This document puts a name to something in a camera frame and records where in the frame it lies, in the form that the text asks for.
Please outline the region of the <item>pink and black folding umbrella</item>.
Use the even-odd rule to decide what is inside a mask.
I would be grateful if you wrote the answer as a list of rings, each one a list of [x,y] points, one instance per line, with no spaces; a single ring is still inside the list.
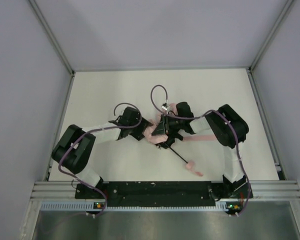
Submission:
[[[187,102],[164,103],[162,105],[162,114],[158,115],[155,120],[151,119],[150,126],[143,131],[143,136],[147,141],[159,149],[169,149],[184,162],[184,167],[192,174],[202,177],[203,173],[195,169],[195,162],[186,160],[172,145],[179,140],[181,142],[207,142],[215,141],[217,138],[213,134],[199,135],[197,127],[192,127],[191,108]]]

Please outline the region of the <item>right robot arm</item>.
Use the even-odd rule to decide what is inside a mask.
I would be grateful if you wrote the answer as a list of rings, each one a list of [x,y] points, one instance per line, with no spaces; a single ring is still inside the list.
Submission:
[[[223,147],[224,172],[222,175],[224,190],[233,196],[242,188],[251,195],[251,184],[244,169],[239,146],[249,133],[248,124],[228,104],[218,110],[210,110],[195,117],[185,101],[177,104],[163,104],[159,121],[149,133],[150,141],[162,148],[171,148],[176,139],[180,141],[203,141],[204,131],[212,131],[212,139]]]

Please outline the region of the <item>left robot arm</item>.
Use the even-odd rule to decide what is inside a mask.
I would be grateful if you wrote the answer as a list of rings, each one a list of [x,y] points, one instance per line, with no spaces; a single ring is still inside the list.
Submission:
[[[69,175],[86,183],[90,188],[100,188],[103,179],[89,164],[93,146],[114,142],[132,136],[142,140],[144,131],[153,124],[143,118],[133,107],[126,107],[115,120],[88,128],[75,124],[67,127],[51,153],[51,158],[61,169],[67,169]]]

